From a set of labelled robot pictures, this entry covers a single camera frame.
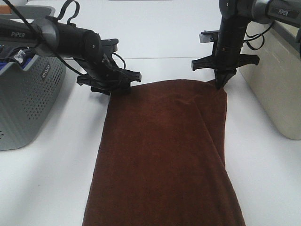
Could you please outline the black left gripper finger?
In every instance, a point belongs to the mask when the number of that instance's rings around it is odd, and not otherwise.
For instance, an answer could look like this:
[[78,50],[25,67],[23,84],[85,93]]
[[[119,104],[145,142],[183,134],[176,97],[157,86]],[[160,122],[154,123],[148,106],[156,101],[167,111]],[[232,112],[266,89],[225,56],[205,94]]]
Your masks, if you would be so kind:
[[111,95],[111,90],[108,87],[91,87],[92,92],[105,94],[107,96]]
[[115,93],[130,93],[131,92],[131,83],[130,82],[119,82],[114,83],[111,86],[111,96]]

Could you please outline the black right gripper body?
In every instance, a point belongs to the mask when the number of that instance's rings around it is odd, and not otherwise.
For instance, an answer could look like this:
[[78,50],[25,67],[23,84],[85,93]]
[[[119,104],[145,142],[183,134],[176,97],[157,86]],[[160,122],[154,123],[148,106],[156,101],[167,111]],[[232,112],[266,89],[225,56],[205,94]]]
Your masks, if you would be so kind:
[[254,64],[258,65],[260,58],[257,55],[241,54],[241,48],[244,41],[242,41],[240,47],[223,48],[218,49],[217,40],[200,41],[200,43],[213,43],[213,50],[210,56],[192,60],[191,68],[193,71],[197,69],[210,68],[221,71],[234,71],[236,68],[244,65]]

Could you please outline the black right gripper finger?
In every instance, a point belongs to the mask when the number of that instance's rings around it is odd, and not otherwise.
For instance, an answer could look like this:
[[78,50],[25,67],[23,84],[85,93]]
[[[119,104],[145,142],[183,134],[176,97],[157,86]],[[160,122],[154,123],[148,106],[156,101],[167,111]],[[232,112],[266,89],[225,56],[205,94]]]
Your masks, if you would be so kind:
[[223,88],[226,83],[236,74],[237,70],[226,70],[221,73],[220,88]]
[[224,87],[224,71],[214,69],[214,74],[215,74],[215,87],[217,90],[221,89]]

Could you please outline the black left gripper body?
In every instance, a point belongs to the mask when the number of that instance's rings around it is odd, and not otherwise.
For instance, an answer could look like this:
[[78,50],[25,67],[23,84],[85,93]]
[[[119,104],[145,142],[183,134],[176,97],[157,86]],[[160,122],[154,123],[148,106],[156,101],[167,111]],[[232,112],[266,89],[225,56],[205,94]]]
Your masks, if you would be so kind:
[[108,87],[119,82],[141,82],[140,72],[130,71],[118,67],[113,59],[104,56],[100,63],[77,59],[76,62],[87,72],[77,77],[79,85],[90,87]]

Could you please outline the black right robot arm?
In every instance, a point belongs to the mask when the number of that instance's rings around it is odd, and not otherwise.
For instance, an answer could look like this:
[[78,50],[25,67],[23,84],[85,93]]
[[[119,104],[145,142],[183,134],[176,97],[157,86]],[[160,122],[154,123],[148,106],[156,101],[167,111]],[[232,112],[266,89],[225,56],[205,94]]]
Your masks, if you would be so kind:
[[248,24],[253,21],[269,24],[273,21],[301,26],[301,2],[299,0],[221,0],[222,15],[217,31],[203,31],[200,43],[213,43],[210,56],[193,60],[192,70],[210,68],[214,70],[217,89],[225,86],[244,65],[258,65],[257,55],[242,54],[241,48]]

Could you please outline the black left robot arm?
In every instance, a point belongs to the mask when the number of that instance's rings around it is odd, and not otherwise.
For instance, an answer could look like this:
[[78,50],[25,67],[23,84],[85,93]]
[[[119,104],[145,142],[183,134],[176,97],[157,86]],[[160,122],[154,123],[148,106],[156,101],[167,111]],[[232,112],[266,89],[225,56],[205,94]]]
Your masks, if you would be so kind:
[[79,85],[88,85],[92,92],[110,95],[115,90],[128,90],[131,82],[141,81],[141,73],[120,68],[112,56],[118,39],[102,40],[92,30],[62,24],[51,16],[26,25],[2,18],[0,42],[12,47],[30,47],[41,57],[73,58],[86,74],[78,75]]

